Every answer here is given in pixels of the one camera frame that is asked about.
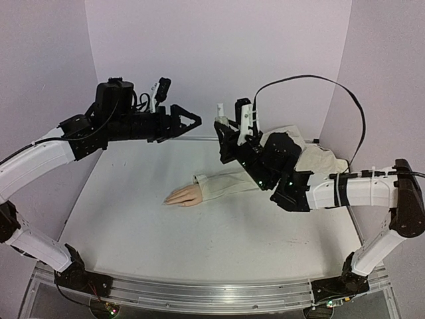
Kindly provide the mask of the clear nail polish bottle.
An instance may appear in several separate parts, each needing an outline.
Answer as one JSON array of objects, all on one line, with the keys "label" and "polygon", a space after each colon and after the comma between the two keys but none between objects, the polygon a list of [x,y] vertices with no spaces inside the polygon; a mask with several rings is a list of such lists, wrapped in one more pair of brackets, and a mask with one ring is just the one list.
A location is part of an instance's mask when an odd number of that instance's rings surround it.
[{"label": "clear nail polish bottle", "polygon": [[225,113],[224,113],[224,104],[217,103],[216,111],[217,111],[217,115],[216,115],[216,118],[214,119],[215,122],[218,122],[219,124],[223,124],[225,126],[229,126],[228,118],[225,116]]}]

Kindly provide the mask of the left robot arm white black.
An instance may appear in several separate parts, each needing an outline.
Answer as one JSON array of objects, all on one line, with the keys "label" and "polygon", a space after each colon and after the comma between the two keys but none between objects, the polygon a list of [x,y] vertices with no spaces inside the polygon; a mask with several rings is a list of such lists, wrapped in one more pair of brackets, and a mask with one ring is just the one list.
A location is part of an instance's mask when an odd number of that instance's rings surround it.
[{"label": "left robot arm white black", "polygon": [[109,78],[97,86],[95,101],[84,114],[1,160],[1,242],[50,266],[73,289],[87,288],[90,277],[77,250],[31,228],[10,198],[58,167],[105,151],[110,142],[161,143],[199,127],[200,116],[176,104],[162,106],[170,85],[170,79],[160,78],[142,102],[132,82]]}]

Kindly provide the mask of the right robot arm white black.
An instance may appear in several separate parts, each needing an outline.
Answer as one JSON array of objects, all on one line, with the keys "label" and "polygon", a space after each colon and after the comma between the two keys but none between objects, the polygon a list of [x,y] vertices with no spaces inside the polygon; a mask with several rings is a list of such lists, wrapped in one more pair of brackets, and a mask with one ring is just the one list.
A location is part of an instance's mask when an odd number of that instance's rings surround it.
[{"label": "right robot arm white black", "polygon": [[237,161],[270,199],[283,210],[309,213],[336,207],[382,206],[388,217],[377,235],[352,252],[339,276],[311,283],[313,305],[330,307],[337,300],[369,291],[368,276],[406,239],[424,233],[424,202],[417,181],[405,159],[381,170],[357,173],[296,171],[301,148],[286,133],[273,133],[262,145],[260,133],[243,134],[236,123],[214,123],[222,163]]}]

